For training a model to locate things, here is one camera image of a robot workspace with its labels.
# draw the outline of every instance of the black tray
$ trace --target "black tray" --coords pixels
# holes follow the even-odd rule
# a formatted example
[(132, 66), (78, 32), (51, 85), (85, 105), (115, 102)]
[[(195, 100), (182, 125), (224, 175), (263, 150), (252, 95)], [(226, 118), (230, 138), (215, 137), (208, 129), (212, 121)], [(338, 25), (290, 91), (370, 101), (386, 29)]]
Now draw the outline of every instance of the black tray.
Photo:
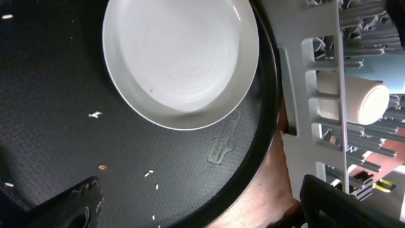
[[(101, 49), (106, 0), (0, 0), (0, 14), (14, 16), (0, 20), (0, 181), (15, 185), (0, 184), (3, 194), (29, 210), (98, 176), (99, 227), (212, 223), (249, 186), (277, 127), (278, 56), (251, 3), (260, 58), (248, 95), (224, 121), (180, 132), (144, 120), (113, 87)], [(104, 114), (88, 117), (95, 111)]]

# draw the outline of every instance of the dish rack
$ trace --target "dish rack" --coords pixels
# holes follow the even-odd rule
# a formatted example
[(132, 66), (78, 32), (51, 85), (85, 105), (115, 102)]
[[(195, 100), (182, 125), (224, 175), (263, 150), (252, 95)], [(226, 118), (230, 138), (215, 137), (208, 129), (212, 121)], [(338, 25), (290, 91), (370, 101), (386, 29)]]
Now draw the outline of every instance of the dish rack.
[[(347, 194), (353, 192), (353, 188), (364, 187), (361, 182), (349, 178), (348, 169), (361, 166), (375, 172), (380, 171), (380, 166), (366, 161), (365, 157), (371, 153), (370, 151), (394, 157), (396, 155), (394, 151), (382, 148), (382, 140), (395, 138), (397, 141), (405, 142), (405, 138), (396, 136), (389, 130), (383, 131), (387, 123), (383, 123), (380, 128), (374, 126), (374, 129), (347, 124), (344, 69), (362, 67), (363, 60), (359, 57), (381, 55), (388, 50), (384, 45), (377, 45), (378, 42), (382, 44), (390, 42), (395, 44), (392, 47), (397, 47), (399, 38), (387, 39), (378, 36), (362, 40), (355, 37), (350, 41), (350, 45), (347, 45), (344, 44), (343, 37), (347, 36), (344, 32), (362, 29), (365, 22), (370, 24), (381, 19), (381, 16), (386, 14), (383, 3), (364, 0), (334, 0), (328, 3), (324, 0), (262, 0), (262, 2), (280, 55), (283, 94), (290, 126), (289, 134), (283, 134), (282, 139), (293, 197), (299, 200), (302, 181), (306, 174), (327, 181), (327, 175), (333, 173), (336, 180), (332, 179), (331, 182), (336, 185), (342, 181), (342, 190)], [(352, 4), (352, 8), (344, 9), (348, 4)], [(392, 25), (389, 32), (387, 30), (373, 33), (384, 35), (390, 32), (392, 33)], [(328, 48), (321, 57), (316, 53), (320, 46)], [(319, 92), (316, 72), (320, 70), (337, 72), (339, 95)], [(320, 117), (319, 99), (338, 102), (339, 121)], [(395, 111), (397, 110), (387, 110), (388, 113), (396, 114)], [(324, 140), (328, 133), (333, 133), (340, 143), (336, 145)], [(348, 145), (348, 138), (354, 145)]]

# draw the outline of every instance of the white bowl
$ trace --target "white bowl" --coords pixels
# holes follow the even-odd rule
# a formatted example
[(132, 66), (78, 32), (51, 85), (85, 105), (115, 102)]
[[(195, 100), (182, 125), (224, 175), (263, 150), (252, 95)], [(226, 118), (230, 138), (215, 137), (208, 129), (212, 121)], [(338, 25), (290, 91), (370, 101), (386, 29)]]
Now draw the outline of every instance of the white bowl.
[(259, 37), (247, 0), (110, 0), (103, 49), (116, 88), (137, 113), (194, 130), (243, 100)]

